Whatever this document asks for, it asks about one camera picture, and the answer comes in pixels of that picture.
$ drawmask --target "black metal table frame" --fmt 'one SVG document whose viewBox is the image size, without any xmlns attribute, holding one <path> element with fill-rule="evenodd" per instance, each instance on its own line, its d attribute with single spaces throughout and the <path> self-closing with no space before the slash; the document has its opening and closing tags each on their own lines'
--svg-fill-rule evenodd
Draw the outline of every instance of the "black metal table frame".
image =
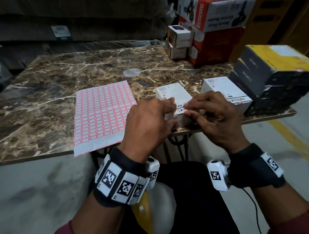
<svg viewBox="0 0 309 234">
<path fill-rule="evenodd" d="M 183 135 L 183 138 L 180 141 L 178 140 L 178 138 L 176 136 L 174 137 L 174 140 L 171 137 L 168 137 L 169 142 L 172 145 L 177 146 L 179 154 L 180 154 L 180 158 L 181 158 L 182 161 L 188 161 L 188 139 L 191 135 L 192 134 Z M 183 154 L 182 149 L 181 149 L 182 145 L 184 145 L 184 154 Z M 164 149 L 164 153 L 165 153 L 167 163 L 171 163 L 171 157 L 170 157 L 166 142 L 163 142 L 163 149 Z M 93 164 L 94 164 L 94 166 L 97 170 L 100 167 L 99 162 L 98 162 L 98 158 L 105 158 L 105 156 L 107 154 L 109 154 L 111 152 L 111 150 L 112 150 L 112 147 L 111 148 L 105 148 L 103 154 L 99 153 L 98 151 L 90 152 L 92 162 L 93 162 Z"/>
</svg>

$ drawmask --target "black cable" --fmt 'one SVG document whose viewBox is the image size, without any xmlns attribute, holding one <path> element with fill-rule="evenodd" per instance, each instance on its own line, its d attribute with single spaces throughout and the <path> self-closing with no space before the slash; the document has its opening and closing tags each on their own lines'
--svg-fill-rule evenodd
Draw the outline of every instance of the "black cable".
<svg viewBox="0 0 309 234">
<path fill-rule="evenodd" d="M 260 225 L 259 225 L 259 218 L 258 218 L 258 216 L 257 216 L 257 206 L 256 206 L 256 204 L 255 204 L 255 202 L 254 202 L 254 200 L 252 199 L 252 197 L 250 196 L 250 194 L 248 194 L 248 192 L 244 189 L 244 188 L 242 188 L 242 190 L 244 190 L 245 191 L 245 193 L 251 198 L 251 200 L 253 201 L 253 204 L 254 204 L 254 206 L 255 206 L 255 213 L 256 213 L 256 223 L 257 223 L 257 227 L 258 227 L 258 229 L 259 229 L 259 232 L 260 232 L 260 234 L 262 234 L 262 232 L 261 232 L 261 229 L 260 229 Z"/>
</svg>

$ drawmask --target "maroon sleeve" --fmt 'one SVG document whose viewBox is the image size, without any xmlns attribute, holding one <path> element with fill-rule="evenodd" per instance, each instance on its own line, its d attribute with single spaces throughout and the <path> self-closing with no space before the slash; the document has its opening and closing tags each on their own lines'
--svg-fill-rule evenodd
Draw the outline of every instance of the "maroon sleeve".
<svg viewBox="0 0 309 234">
<path fill-rule="evenodd" d="M 71 227 L 71 221 L 60 227 L 55 234 L 74 234 Z"/>
<path fill-rule="evenodd" d="M 279 224 L 269 230 L 268 234 L 308 234 L 309 211 L 288 222 Z"/>
</svg>

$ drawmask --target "marble table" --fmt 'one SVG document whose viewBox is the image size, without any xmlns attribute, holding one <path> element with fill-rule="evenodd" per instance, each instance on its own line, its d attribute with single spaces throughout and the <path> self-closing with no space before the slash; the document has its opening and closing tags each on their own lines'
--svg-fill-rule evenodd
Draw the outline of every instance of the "marble table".
<svg viewBox="0 0 309 234">
<path fill-rule="evenodd" d="M 204 78 L 226 76 L 232 67 L 224 63 L 195 68 L 185 60 L 169 60 L 161 46 L 40 56 L 0 93 L 0 165 L 72 154 L 77 90 L 127 80 L 139 100 L 154 98 L 156 87 L 180 82 L 194 96 Z M 132 68 L 140 69 L 140 75 L 123 75 Z M 295 114 L 290 109 L 247 117 L 243 124 Z M 200 129 L 192 125 L 172 136 L 195 132 Z"/>
</svg>

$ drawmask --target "concrete floor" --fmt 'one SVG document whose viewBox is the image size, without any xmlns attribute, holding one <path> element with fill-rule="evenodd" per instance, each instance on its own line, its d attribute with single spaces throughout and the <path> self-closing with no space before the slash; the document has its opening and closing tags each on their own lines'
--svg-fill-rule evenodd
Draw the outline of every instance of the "concrete floor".
<svg viewBox="0 0 309 234">
<path fill-rule="evenodd" d="M 249 141 L 273 156 L 285 170 L 286 180 L 307 200 L 308 103 L 309 95 L 295 104 L 298 114 L 294 117 L 243 126 Z M 177 148 L 171 144 L 168 147 L 172 160 L 179 161 Z M 163 149 L 160 147 L 158 152 L 162 154 Z M 229 160 L 224 150 L 201 133 L 190 138 L 189 154 L 191 160 L 203 163 L 210 159 Z M 53 234 L 79 209 L 94 174 L 89 155 L 78 158 L 68 155 L 0 167 L 0 234 Z M 240 233 L 258 234 L 255 209 L 250 198 L 234 187 L 221 195 Z M 157 183 L 148 197 L 154 233 L 169 233 L 176 207 L 172 190 Z M 259 224 L 262 233 L 266 233 L 268 225 L 260 210 Z"/>
</svg>

